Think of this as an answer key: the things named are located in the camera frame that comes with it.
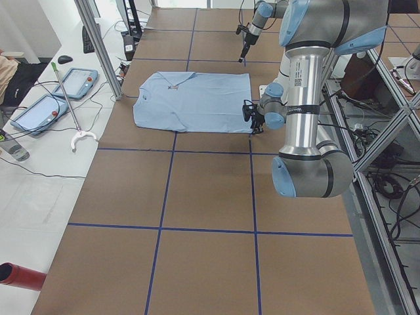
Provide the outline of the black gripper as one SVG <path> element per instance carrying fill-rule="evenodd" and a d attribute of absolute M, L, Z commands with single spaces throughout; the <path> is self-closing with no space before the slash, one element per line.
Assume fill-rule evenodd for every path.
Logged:
<path fill-rule="evenodd" d="M 252 128 L 252 135 L 261 134 L 264 132 L 263 125 L 264 125 L 264 116 L 258 112 L 253 112 L 251 114 L 251 128 Z"/>
<path fill-rule="evenodd" d="M 245 44 L 243 45 L 243 49 L 241 51 L 238 62 L 244 62 L 245 61 L 246 56 L 247 56 L 251 46 L 256 44 L 258 38 L 259 38 L 259 35 L 255 35 L 251 32 L 246 33 L 245 40 L 244 40 Z"/>

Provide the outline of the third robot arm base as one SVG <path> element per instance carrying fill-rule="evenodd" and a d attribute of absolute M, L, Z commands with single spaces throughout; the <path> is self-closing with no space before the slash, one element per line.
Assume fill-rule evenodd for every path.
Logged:
<path fill-rule="evenodd" d="M 419 81 L 419 45 L 409 57 L 389 57 L 388 59 L 398 78 Z"/>

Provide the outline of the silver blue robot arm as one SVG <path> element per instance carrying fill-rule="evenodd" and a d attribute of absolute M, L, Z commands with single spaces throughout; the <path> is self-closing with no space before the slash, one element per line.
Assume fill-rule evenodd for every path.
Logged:
<path fill-rule="evenodd" d="M 253 126 L 285 128 L 285 144 L 272 162 L 281 196 L 330 198 L 352 182 L 350 158 L 319 125 L 322 64 L 329 53 L 364 52 L 380 45 L 388 1 L 277 1 L 256 4 L 245 38 L 255 44 L 269 18 L 281 18 L 279 44 L 289 60 L 287 86 L 271 83 L 255 110 Z"/>
<path fill-rule="evenodd" d="M 239 23 L 236 29 L 236 35 L 245 34 L 243 40 L 243 49 L 238 59 L 242 63 L 249 52 L 251 46 L 254 46 L 262 31 L 264 30 L 267 20 L 270 18 L 283 18 L 289 1 L 276 1 L 268 3 L 266 1 L 257 1 L 253 11 L 253 18 L 246 26 Z"/>

